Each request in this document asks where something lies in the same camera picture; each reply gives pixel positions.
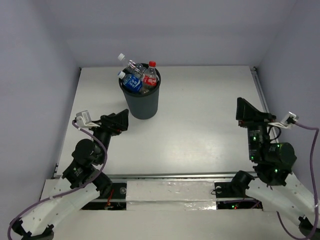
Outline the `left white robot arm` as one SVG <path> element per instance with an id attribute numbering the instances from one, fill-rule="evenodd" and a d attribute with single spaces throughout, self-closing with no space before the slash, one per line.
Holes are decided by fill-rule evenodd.
<path id="1" fill-rule="evenodd" d="M 48 197 L 27 207 L 9 224 L 7 238 L 15 232 L 23 240 L 51 240 L 54 228 L 90 201 L 112 191 L 112 181 L 103 172 L 107 165 L 111 138 L 128 130 L 129 110 L 102 115 L 92 120 L 87 110 L 76 114 L 71 124 L 88 138 L 80 140 L 72 161 Z"/>

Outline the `blue label water bottle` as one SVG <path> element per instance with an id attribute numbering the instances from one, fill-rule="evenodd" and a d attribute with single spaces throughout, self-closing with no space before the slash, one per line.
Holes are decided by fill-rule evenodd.
<path id="1" fill-rule="evenodd" d="M 117 75 L 121 81 L 122 85 L 132 93 L 139 93 L 143 87 L 142 81 L 132 74 L 126 74 L 120 71 Z"/>

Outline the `red label clear bottle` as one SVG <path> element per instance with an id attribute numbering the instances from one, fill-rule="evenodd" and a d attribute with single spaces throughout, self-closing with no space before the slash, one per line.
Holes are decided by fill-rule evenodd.
<path id="1" fill-rule="evenodd" d="M 156 72 L 156 62 L 150 61 L 148 63 L 147 70 L 142 75 L 142 88 L 141 93 L 146 94 L 153 90 L 158 82 L 157 72 Z"/>

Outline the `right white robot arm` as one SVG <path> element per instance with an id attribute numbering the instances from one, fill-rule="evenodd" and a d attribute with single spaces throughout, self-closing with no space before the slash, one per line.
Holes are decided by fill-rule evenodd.
<path id="1" fill-rule="evenodd" d="M 249 160 L 254 163 L 257 177 L 238 171 L 230 182 L 235 196 L 251 197 L 273 207 L 277 216 L 285 216 L 302 233 L 304 240 L 320 238 L 320 200 L 315 173 L 310 172 L 313 191 L 309 191 L 294 175 L 292 168 L 297 160 L 294 147 L 288 142 L 270 138 L 270 130 L 289 129 L 296 125 L 314 131 L 319 128 L 298 122 L 298 116 L 289 112 L 282 121 L 276 116 L 261 112 L 242 97 L 237 98 L 235 119 L 238 126 L 247 130 Z"/>

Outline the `clear unlabelled plastic bottle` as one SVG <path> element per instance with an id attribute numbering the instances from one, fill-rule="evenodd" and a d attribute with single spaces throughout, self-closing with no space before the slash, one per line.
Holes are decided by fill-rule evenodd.
<path id="1" fill-rule="evenodd" d="M 147 68 L 141 63 L 136 63 L 131 59 L 127 59 L 123 53 L 120 53 L 117 58 L 123 64 L 125 69 L 137 78 L 141 78 L 144 72 L 147 70 Z"/>

